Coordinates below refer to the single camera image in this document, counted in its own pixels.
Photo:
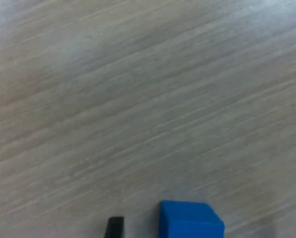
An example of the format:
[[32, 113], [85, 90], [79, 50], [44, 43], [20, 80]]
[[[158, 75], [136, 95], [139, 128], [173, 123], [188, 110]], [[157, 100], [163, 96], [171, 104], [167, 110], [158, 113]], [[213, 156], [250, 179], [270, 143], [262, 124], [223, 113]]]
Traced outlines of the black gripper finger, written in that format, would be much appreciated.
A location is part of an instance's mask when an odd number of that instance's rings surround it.
[[123, 216], [110, 217], [107, 221], [104, 238], [123, 238], [125, 218]]

